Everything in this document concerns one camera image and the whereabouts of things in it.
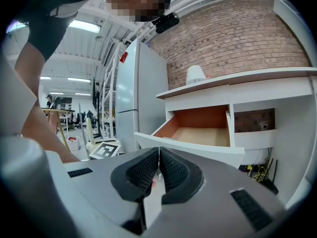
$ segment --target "white ceiling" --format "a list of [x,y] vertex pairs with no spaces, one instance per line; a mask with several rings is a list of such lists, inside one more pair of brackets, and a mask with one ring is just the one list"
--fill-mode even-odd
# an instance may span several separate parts
[[[219,0],[172,0],[169,12],[177,12],[180,16]],[[50,76],[52,80],[42,80],[47,92],[62,92],[64,96],[74,97],[74,93],[92,93],[92,85],[84,82],[67,80],[68,77],[102,81],[105,67],[101,59],[110,39],[114,41],[125,38],[136,31],[136,35],[143,35],[142,39],[149,41],[156,33],[149,31],[148,24],[128,22],[113,16],[105,9],[103,0],[89,0],[78,12],[77,20],[94,23],[101,26],[99,34],[76,28],[68,28],[59,47],[45,64],[42,76]],[[14,67],[18,54],[27,41],[29,29],[27,27],[14,30],[7,34],[2,44],[2,51],[10,65]],[[112,46],[108,58],[115,50]]]

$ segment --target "electrical outlet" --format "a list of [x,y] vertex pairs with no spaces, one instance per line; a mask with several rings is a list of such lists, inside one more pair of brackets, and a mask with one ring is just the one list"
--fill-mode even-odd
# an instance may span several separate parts
[[262,130],[268,130],[268,123],[263,121],[263,122],[260,122],[260,128],[261,128],[261,131]]

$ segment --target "ceiling beam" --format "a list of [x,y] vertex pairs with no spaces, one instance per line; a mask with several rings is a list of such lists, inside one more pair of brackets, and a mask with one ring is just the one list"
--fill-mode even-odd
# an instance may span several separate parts
[[[18,59],[19,54],[9,55],[7,56],[8,61],[15,61]],[[93,58],[87,58],[87,57],[81,57],[76,55],[70,55],[70,54],[58,54],[54,53],[49,60],[63,60],[63,61],[73,61],[73,62],[80,62],[80,63],[86,63],[86,64],[93,64],[94,59]],[[95,60],[95,65],[101,65],[100,60]]]
[[123,20],[118,16],[111,15],[111,13],[105,9],[100,9],[94,6],[84,5],[83,7],[79,9],[79,12],[87,13],[96,17],[104,18],[104,19],[109,18],[109,20],[126,27],[130,29],[131,31],[135,31],[138,28],[138,26],[135,23]]

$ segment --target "wooden table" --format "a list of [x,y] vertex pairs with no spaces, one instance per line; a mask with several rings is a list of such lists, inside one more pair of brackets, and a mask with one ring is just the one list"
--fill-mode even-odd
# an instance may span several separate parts
[[61,134],[61,137],[64,141],[64,145],[66,146],[66,148],[69,150],[69,147],[68,147],[68,144],[67,144],[67,141],[65,139],[65,136],[64,136],[64,133],[63,133],[63,129],[60,125],[60,121],[59,121],[59,114],[62,114],[62,113],[65,113],[65,114],[70,114],[72,112],[75,112],[74,110],[63,110],[63,109],[42,109],[43,112],[45,114],[53,114],[53,113],[56,113],[57,114],[57,117],[58,117],[58,120],[57,120],[57,123],[58,123],[58,128],[60,130],[60,134]]

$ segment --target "refrigerator door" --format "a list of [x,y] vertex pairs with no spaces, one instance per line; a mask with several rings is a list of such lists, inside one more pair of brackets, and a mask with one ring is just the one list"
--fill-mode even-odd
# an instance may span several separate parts
[[115,113],[138,109],[138,67],[140,42],[136,39],[126,49],[128,53],[124,63],[119,61],[116,93]]
[[151,135],[166,120],[165,102],[156,95],[168,91],[166,60],[143,43],[139,62],[139,132]]
[[115,115],[115,130],[117,139],[121,142],[125,153],[137,151],[139,144],[134,139],[135,132],[139,131],[138,112],[129,111]]

